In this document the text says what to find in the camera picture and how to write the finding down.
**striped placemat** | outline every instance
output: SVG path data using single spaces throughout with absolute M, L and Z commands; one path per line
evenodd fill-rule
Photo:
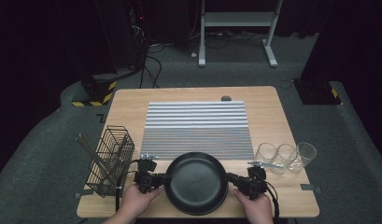
M 141 154 L 171 161 L 191 151 L 218 160 L 252 159 L 244 102 L 150 102 Z

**hand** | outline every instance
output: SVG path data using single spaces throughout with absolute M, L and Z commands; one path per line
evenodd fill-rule
M 273 224 L 272 205 L 268 196 L 260 194 L 251 201 L 238 189 L 234 189 L 233 194 L 243 205 L 244 214 L 251 224 Z
M 163 193 L 163 188 L 149 190 L 146 194 L 139 191 L 138 185 L 132 185 L 123 192 L 120 209 L 104 223 L 134 223 L 143 214 L 150 202 Z

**black round object on table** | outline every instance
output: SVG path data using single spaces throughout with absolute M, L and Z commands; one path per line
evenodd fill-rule
M 172 176 L 164 186 L 167 198 L 179 211 L 202 216 L 216 210 L 225 200 L 228 181 L 222 164 L 203 152 L 177 157 L 167 168 Z

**dish rack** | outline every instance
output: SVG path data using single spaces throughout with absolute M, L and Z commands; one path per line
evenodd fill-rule
M 90 174 L 86 185 L 101 197 L 114 196 L 117 180 L 126 181 L 127 172 L 134 152 L 134 142 L 123 126 L 108 125 L 95 151 L 90 151 L 84 136 L 79 141 L 92 157 Z

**table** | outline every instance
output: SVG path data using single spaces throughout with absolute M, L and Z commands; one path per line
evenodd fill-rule
M 276 9 L 268 12 L 205 12 L 205 0 L 203 0 L 200 22 L 199 66 L 205 66 L 206 26 L 268 26 L 268 37 L 262 40 L 262 44 L 270 66 L 277 67 L 277 60 L 270 44 L 272 43 L 282 4 L 283 0 L 278 0 Z
M 219 101 L 229 95 L 234 101 L 244 101 L 251 142 L 254 152 L 263 142 L 279 146 L 295 145 L 290 126 L 274 87 L 216 87 L 118 90 L 106 118 L 107 125 L 125 126 L 134 141 L 134 159 L 139 158 L 149 102 Z M 165 173 L 170 161 L 156 161 L 154 173 Z M 226 172 L 247 176 L 247 161 L 221 161 Z M 316 217 L 318 204 L 311 190 L 302 190 L 301 184 L 309 184 L 305 170 L 300 173 L 286 172 L 276 175 L 267 172 L 267 181 L 277 191 L 280 217 Z M 126 185 L 133 184 L 133 175 L 128 175 Z M 244 217 L 241 204 L 233 196 L 233 184 L 224 203 L 213 213 L 202 218 Z M 115 213 L 115 197 L 100 197 L 96 193 L 83 195 L 78 205 L 80 217 L 110 217 Z M 168 201 L 165 194 L 155 199 L 141 217 L 195 217 L 186 215 Z

